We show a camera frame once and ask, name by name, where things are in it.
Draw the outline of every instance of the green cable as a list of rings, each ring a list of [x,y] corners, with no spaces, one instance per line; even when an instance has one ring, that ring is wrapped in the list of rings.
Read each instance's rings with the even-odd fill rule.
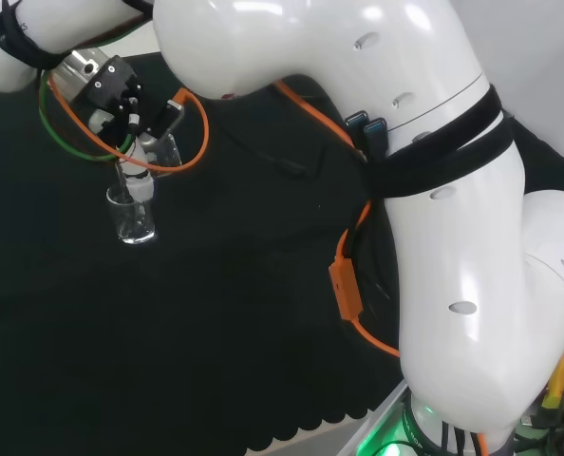
[[[41,83],[40,91],[39,91],[40,92],[39,93],[39,116],[40,116],[40,119],[42,120],[42,124],[44,125],[44,128],[46,129],[47,133],[66,152],[68,152],[69,154],[72,154],[76,157],[79,157],[80,159],[88,160],[90,162],[107,162],[107,161],[110,161],[110,160],[117,159],[117,157],[114,156],[114,155],[103,155],[101,157],[94,157],[94,156],[91,156],[91,155],[87,155],[84,152],[80,152],[79,150],[75,149],[74,147],[71,147],[68,143],[66,143],[66,141],[63,140],[63,138],[61,138],[59,136],[59,134],[56,132],[56,130],[54,130],[54,128],[50,124],[49,120],[47,119],[46,113],[44,112],[45,106],[46,106],[46,85],[47,85],[48,74],[49,74],[49,72],[46,72],[44,74],[44,76],[42,77],[42,83]],[[120,151],[123,154],[125,154],[130,149],[133,142],[134,142],[133,136],[128,135],[126,137],[126,140],[123,143],[122,147],[120,147]]]

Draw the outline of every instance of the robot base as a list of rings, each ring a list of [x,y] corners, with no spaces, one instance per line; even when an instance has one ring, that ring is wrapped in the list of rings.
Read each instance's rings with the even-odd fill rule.
[[[398,440],[405,440],[423,448],[426,454],[441,454],[442,444],[442,420],[430,408],[425,406],[410,392],[406,395],[402,411],[402,425],[399,426]],[[465,431],[465,444],[463,446],[463,454],[466,456],[476,455],[474,444],[468,431]],[[495,456],[511,456],[514,454],[514,430],[506,429],[498,435],[486,436],[488,445],[491,445],[490,455]],[[455,438],[455,429],[449,425],[448,427],[448,444],[447,452],[457,454],[457,441]],[[401,454],[415,453],[408,446],[400,448]]]

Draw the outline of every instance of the green light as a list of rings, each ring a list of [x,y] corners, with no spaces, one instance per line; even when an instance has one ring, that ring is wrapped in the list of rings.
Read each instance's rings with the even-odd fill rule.
[[[382,429],[376,428],[371,431],[371,433],[365,438],[365,440],[358,446],[356,451],[356,456],[371,456],[373,451],[381,447],[385,442],[390,442],[392,440],[399,440],[397,438],[403,429],[403,424],[398,423],[392,429],[388,429],[385,434],[382,433]],[[379,451],[377,456],[400,456],[400,449],[398,445],[390,445],[384,450]]]
[[[388,446],[382,456],[400,456],[400,449],[396,444]]]

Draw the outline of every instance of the white plastic part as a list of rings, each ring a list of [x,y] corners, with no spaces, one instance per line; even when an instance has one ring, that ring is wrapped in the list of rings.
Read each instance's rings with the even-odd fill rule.
[[[154,25],[166,62],[198,94],[306,74],[344,118],[385,118],[392,152],[489,87],[448,0],[158,0]]]
[[[115,116],[110,112],[96,109],[88,120],[88,128],[92,133],[98,135],[103,131],[103,125],[107,122],[111,122],[113,119],[115,119]]]
[[[134,142],[125,155],[140,162],[147,162],[145,152],[138,141]],[[155,184],[151,173],[148,172],[144,175],[145,168],[130,161],[120,160],[120,167],[125,175],[128,192],[135,201],[146,202],[153,198]]]
[[[403,373],[444,421],[500,435],[564,351],[564,193],[530,195],[523,217],[515,145],[446,186],[456,189],[446,199],[430,198],[433,190],[385,202],[399,265]],[[454,312],[466,302],[474,313]]]
[[[26,0],[16,10],[25,34],[51,53],[74,48],[139,15],[121,0]],[[21,90],[35,75],[33,68],[0,49],[0,92]]]

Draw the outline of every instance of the orange connector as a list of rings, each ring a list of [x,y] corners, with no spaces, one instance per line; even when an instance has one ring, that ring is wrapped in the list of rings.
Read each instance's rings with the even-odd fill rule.
[[[329,273],[341,317],[344,320],[353,321],[360,316],[364,307],[351,259],[336,259],[330,265]]]

